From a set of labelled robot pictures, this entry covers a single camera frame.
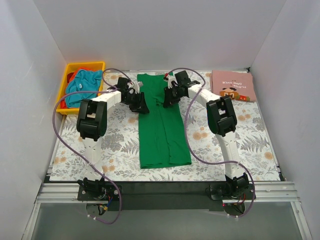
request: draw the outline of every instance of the floral tablecloth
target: floral tablecloth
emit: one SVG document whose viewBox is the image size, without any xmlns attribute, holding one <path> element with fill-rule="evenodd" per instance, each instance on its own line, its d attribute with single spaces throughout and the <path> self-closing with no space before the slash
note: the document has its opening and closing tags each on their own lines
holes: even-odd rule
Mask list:
<svg viewBox="0 0 320 240">
<path fill-rule="evenodd" d="M 137 74 L 128 72 L 128 76 L 137 80 Z M 164 72 L 147 72 L 164 74 Z M 202 82 L 199 76 L 189 72 L 192 80 Z M 201 72 L 206 79 L 206 88 L 210 90 L 209 72 Z M 116 84 L 122 74 L 107 73 L 105 78 Z M 182 118 L 190 103 L 184 97 L 180 103 Z M 257 103 L 233 101 L 237 116 L 236 142 L 240 162 L 251 172 L 256 181 L 279 181 L 276 162 Z M 223 161 L 222 152 L 215 135 L 208 127 L 207 111 L 195 102 L 190 110 L 187 123 L 187 135 L 193 151 L 202 159 L 212 162 Z M 80 153 L 84 152 L 82 138 L 76 129 L 77 116 L 68 115 L 63 125 L 62 138 Z M 120 103 L 108 111 L 107 131 L 102 139 L 101 165 L 104 173 L 114 181 L 224 181 L 224 165 L 206 165 L 191 156 L 192 164 L 168 168 L 140 169 L 138 114 Z M 84 178 L 84 161 L 58 144 L 53 162 L 51 181 L 76 181 Z"/>
</svg>

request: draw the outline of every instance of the yellow crate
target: yellow crate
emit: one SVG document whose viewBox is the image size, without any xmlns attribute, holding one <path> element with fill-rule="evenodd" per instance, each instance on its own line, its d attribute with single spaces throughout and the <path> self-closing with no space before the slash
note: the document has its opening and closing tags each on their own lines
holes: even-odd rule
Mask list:
<svg viewBox="0 0 320 240">
<path fill-rule="evenodd" d="M 57 103 L 64 95 L 66 95 L 66 88 L 67 88 L 67 75 L 69 73 L 73 73 L 78 70 L 78 68 L 89 68 L 92 71 L 99 71 L 99 70 L 105 70 L 105 62 L 104 61 L 93 61 L 93 62 L 73 62 L 73 63 L 68 63 L 68 65 L 65 67 L 63 78 L 61 80 L 60 84 L 60 89 L 59 89 L 59 94 L 56 98 Z M 101 84 L 99 87 L 99 91 L 102 91 L 104 85 L 104 81 L 101 80 Z M 57 107 L 56 111 L 58 113 L 61 113 L 63 115 L 68 115 L 68 114 L 78 114 L 79 113 L 79 108 L 61 108 L 61 105 Z"/>
</svg>

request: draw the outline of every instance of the green garment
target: green garment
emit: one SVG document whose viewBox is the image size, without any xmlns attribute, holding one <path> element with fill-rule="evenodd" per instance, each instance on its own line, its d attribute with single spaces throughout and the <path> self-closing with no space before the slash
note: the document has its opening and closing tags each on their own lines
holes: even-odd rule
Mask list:
<svg viewBox="0 0 320 240">
<path fill-rule="evenodd" d="M 138 74 L 149 114 L 139 114 L 140 167 L 167 168 L 191 164 L 179 105 L 164 108 L 164 75 Z"/>
</svg>

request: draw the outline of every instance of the purple cable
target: purple cable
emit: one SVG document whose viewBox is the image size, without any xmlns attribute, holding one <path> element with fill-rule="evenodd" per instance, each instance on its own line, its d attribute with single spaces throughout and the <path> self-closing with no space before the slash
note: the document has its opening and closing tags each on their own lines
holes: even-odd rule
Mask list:
<svg viewBox="0 0 320 240">
<path fill-rule="evenodd" d="M 74 95 L 74 94 L 108 94 L 108 93 L 113 93 L 113 92 L 117 91 L 117 88 L 116 88 L 115 86 L 112 86 L 111 84 L 109 84 L 108 82 L 106 82 L 105 79 L 104 79 L 104 73 L 105 73 L 106 71 L 108 71 L 108 70 L 116 70 L 116 71 L 122 73 L 124 76 L 126 76 L 126 77 L 132 82 L 132 80 L 131 80 L 124 72 L 122 72 L 122 71 L 120 71 L 120 70 L 118 70 L 118 69 L 116 69 L 116 68 L 107 68 L 107 69 L 104 70 L 103 73 L 102 73 L 102 80 L 105 82 L 105 84 L 107 84 L 108 86 L 110 86 L 110 87 L 112 87 L 112 88 L 114 88 L 114 89 L 111 89 L 111 90 L 109 90 L 109 91 L 75 91 L 75 92 L 71 92 L 71 93 L 68 93 L 68 94 L 64 95 L 62 98 L 59 99 L 59 101 L 58 101 L 58 102 L 56 103 L 56 105 L 54 106 L 53 114 L 52 114 L 52 125 L 53 125 L 53 130 L 54 130 L 54 133 L 55 133 L 56 137 L 57 137 L 68 149 L 70 149 L 72 152 L 74 152 L 76 155 L 78 155 L 80 158 L 82 158 L 87 164 L 89 164 L 90 167 L 91 167 L 94 171 L 96 171 L 101 177 L 103 177 L 104 179 L 106 179 L 107 181 L 109 181 L 109 182 L 115 187 L 115 189 L 118 191 L 118 193 L 119 193 L 119 211 L 118 211 L 118 214 L 116 215 L 115 219 L 114 219 L 113 221 L 108 222 L 108 221 L 105 221 L 105 220 L 100 219 L 100 218 L 97 218 L 97 217 L 95 218 L 96 220 L 98 220 L 98 221 L 100 221 L 100 222 L 102 222 L 102 223 L 104 223 L 104 224 L 110 225 L 110 224 L 115 223 L 115 222 L 118 220 L 118 218 L 119 218 L 119 216 L 120 216 L 120 213 L 121 213 L 121 209 L 122 209 L 122 196 L 121 196 L 121 192 L 120 192 L 118 186 L 117 186 L 110 178 L 108 178 L 107 176 L 105 176 L 104 174 L 102 174 L 98 169 L 96 169 L 96 167 L 95 167 L 94 165 L 92 165 L 92 164 L 88 161 L 88 159 L 85 158 L 85 156 L 83 156 L 82 154 L 80 154 L 79 152 L 77 152 L 76 150 L 74 150 L 69 144 L 67 144 L 67 143 L 61 138 L 61 136 L 59 135 L 59 132 L 57 131 L 56 121 L 55 121 L 56 111 L 57 111 L 57 108 L 58 108 L 60 102 L 61 102 L 62 100 L 64 100 L 66 97 L 68 97 L 68 96 L 71 96 L 71 95 Z"/>
<path fill-rule="evenodd" d="M 202 159 L 200 159 L 195 153 L 194 151 L 191 149 L 190 147 L 190 144 L 189 144 L 189 140 L 188 140 L 188 136 L 187 136 L 187 121 L 188 121 L 188 116 L 189 116 L 189 111 L 190 111 L 190 108 L 191 108 L 191 105 L 194 103 L 194 101 L 196 100 L 196 98 L 198 97 L 198 95 L 200 94 L 202 88 L 206 85 L 206 80 L 204 79 L 204 77 L 198 73 L 197 71 L 193 70 L 193 69 L 190 69 L 190 68 L 187 68 L 187 67 L 178 67 L 178 68 L 175 68 L 171 71 L 169 71 L 167 74 L 169 75 L 170 73 L 172 73 L 173 71 L 176 71 L 176 70 L 188 70 L 188 71 L 191 71 L 191 72 L 194 72 L 195 74 L 199 75 L 200 78 L 203 80 L 203 84 L 201 85 L 201 88 L 199 89 L 199 91 L 195 94 L 195 96 L 193 97 L 193 99 L 191 100 L 187 110 L 186 110 L 186 113 L 185 113 L 185 116 L 184 116 L 184 136 L 185 136 L 185 140 L 186 140 L 186 144 L 191 152 L 191 154 L 195 157 L 195 159 L 197 159 L 198 161 L 204 163 L 204 164 L 208 164 L 208 165 L 220 165 L 220 164 L 239 164 L 249 175 L 250 179 L 251 179 L 251 182 L 252 182 L 252 190 L 253 190 L 253 197 L 252 197 L 252 200 L 251 200 L 251 203 L 248 207 L 248 209 L 243 213 L 241 214 L 240 216 L 238 216 L 238 218 L 241 218 L 241 217 L 244 217 L 249 211 L 250 209 L 252 208 L 253 204 L 254 204 L 254 200 L 255 200 L 255 195 L 256 195 L 256 188 L 255 188 L 255 182 L 254 182 L 254 179 L 252 178 L 252 175 L 250 174 L 249 170 L 240 162 L 237 162 L 237 161 L 220 161 L 220 162 L 208 162 L 208 161 L 204 161 Z"/>
</svg>

